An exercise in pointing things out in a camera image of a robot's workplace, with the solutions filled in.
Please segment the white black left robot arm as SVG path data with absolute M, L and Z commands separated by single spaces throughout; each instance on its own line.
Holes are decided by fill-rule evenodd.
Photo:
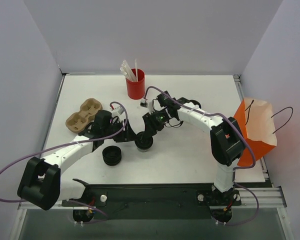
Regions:
M 134 141 L 135 138 L 124 107 L 100 110 L 94 121 L 71 142 L 43 158 L 32 157 L 28 160 L 17 195 L 46 211 L 56 202 L 65 200 L 75 200 L 85 206 L 92 199 L 86 183 L 78 179 L 64 181 L 62 174 L 106 140 L 122 143 Z

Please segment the red cylindrical straw holder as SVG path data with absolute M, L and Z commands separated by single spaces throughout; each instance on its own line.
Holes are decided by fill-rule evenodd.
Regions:
M 127 95 L 133 100 L 140 100 L 145 95 L 145 73 L 141 69 L 137 69 L 138 81 L 133 82 L 125 79 Z

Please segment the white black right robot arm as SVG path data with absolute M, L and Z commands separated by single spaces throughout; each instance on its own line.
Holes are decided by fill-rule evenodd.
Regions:
M 153 136 L 168 126 L 171 119 L 181 124 L 188 123 L 209 134 L 211 152 L 217 161 L 217 173 L 213 183 L 211 197 L 217 204 L 223 204 L 230 197 L 229 191 L 234 188 L 235 171 L 246 146 L 240 139 L 240 127 L 233 117 L 223 119 L 220 116 L 209 116 L 201 109 L 199 102 L 184 97 L 170 98 L 167 91 L 156 97 L 161 110 L 155 110 L 146 99 L 140 106 L 148 109 L 142 116 L 144 131 L 137 134 L 135 144 L 139 149 L 148 150 L 153 144 Z

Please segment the aluminium frame rail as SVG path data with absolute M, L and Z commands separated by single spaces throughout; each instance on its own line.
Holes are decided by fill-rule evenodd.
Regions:
M 256 195 L 260 208 L 286 208 L 287 203 L 280 187 L 255 187 L 249 188 Z M 256 207 L 255 198 L 247 190 L 239 188 L 241 205 L 234 208 L 252 209 Z M 76 203 L 63 203 L 57 201 L 50 210 L 87 210 L 88 208 Z

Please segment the white wrapped straw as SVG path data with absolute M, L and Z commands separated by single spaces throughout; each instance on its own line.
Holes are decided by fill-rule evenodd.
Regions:
M 134 61 L 134 68 L 135 68 L 135 78 L 136 78 L 136 82 L 139 81 L 139 77 L 138 77 L 138 63 L 137 63 L 137 59 L 135 59 Z

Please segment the black cup lid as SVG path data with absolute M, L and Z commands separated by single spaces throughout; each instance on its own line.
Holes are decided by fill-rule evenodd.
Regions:
M 151 148 L 154 142 L 153 137 L 149 139 L 144 139 L 143 135 L 144 131 L 141 131 L 136 135 L 136 140 L 134 141 L 136 147 L 144 149 Z

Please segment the black paper coffee cup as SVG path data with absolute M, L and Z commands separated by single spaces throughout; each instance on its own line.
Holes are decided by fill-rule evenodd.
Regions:
M 137 148 L 140 152 L 144 153 L 150 150 L 150 148 Z

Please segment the stack of black lids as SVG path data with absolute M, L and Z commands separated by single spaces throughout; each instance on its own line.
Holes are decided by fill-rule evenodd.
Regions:
M 102 158 L 106 165 L 115 166 L 122 160 L 122 151 L 118 146 L 107 146 L 102 151 Z

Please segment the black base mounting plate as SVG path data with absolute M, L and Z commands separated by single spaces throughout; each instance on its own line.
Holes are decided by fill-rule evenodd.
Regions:
M 61 205 L 74 207 L 74 217 L 84 221 L 101 217 L 78 210 L 81 203 L 92 204 L 111 220 L 203 220 L 220 215 L 226 221 L 232 211 L 225 208 L 242 204 L 237 189 L 221 193 L 210 183 L 86 184 L 81 198 Z

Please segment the brown cardboard cup carrier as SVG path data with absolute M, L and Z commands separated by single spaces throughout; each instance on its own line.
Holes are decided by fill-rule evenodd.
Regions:
M 71 114 L 65 121 L 65 126 L 73 133 L 80 133 L 91 123 L 96 114 L 103 109 L 102 104 L 95 98 L 86 99 L 79 111 Z

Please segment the orange paper bag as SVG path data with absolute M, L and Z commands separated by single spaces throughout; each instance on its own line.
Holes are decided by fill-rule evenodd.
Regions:
M 234 114 L 256 161 L 277 146 L 275 115 L 271 103 L 251 97 L 245 97 Z

